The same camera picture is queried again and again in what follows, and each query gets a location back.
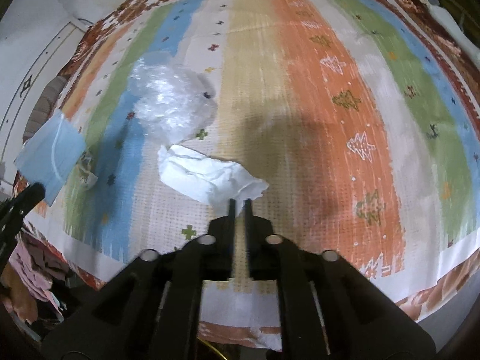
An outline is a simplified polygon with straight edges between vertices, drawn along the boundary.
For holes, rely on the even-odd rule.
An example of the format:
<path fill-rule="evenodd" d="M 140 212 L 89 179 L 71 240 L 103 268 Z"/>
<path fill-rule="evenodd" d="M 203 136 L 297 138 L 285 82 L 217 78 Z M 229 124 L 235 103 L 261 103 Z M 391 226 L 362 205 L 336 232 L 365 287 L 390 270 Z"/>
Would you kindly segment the light blue face mask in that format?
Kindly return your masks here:
<path fill-rule="evenodd" d="M 56 110 L 26 141 L 14 164 L 28 183 L 44 187 L 43 200 L 52 206 L 85 151 L 83 136 L 61 110 Z"/>

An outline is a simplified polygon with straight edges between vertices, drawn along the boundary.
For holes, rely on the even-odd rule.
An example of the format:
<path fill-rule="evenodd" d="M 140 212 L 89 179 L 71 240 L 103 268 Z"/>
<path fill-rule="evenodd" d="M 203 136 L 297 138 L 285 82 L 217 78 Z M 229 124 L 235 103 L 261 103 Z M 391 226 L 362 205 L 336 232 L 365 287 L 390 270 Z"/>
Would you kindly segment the clear plastic bag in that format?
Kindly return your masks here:
<path fill-rule="evenodd" d="M 133 113 L 145 135 L 163 146 L 194 138 L 216 118 L 214 88 L 166 51 L 143 54 L 133 64 L 127 89 L 136 98 Z"/>

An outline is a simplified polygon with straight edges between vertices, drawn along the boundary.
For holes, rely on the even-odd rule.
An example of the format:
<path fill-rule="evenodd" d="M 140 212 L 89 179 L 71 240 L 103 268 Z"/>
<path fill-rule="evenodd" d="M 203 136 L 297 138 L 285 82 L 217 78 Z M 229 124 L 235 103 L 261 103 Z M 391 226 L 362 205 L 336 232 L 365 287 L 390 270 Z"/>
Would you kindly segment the white tissue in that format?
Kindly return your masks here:
<path fill-rule="evenodd" d="M 182 145 L 160 147 L 157 153 L 160 181 L 225 216 L 230 200 L 240 215 L 245 201 L 263 196 L 269 184 L 252 176 L 241 164 L 222 161 Z"/>

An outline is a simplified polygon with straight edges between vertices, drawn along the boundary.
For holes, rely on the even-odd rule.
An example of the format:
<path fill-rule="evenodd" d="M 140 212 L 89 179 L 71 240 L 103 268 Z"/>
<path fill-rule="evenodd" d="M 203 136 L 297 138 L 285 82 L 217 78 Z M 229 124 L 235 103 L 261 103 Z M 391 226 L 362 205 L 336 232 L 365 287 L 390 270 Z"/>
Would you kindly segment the grey ribbed pillow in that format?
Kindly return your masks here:
<path fill-rule="evenodd" d="M 39 128 L 51 116 L 60 93 L 66 86 L 69 76 L 58 75 L 52 79 L 41 92 L 28 121 L 23 134 L 23 143 L 35 135 Z"/>

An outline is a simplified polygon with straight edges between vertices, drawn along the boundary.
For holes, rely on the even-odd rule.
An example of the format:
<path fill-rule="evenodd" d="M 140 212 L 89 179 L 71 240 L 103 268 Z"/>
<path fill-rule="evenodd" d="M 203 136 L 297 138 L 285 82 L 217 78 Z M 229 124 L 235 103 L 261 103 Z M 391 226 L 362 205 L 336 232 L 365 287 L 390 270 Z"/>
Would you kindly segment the pile of clothes on floor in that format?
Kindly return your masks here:
<path fill-rule="evenodd" d="M 37 238 L 26 232 L 17 237 L 17 245 L 1 273 L 1 302 L 7 311 L 24 323 L 47 316 L 41 306 L 61 321 L 67 314 L 68 300 L 62 291 L 73 271 Z"/>

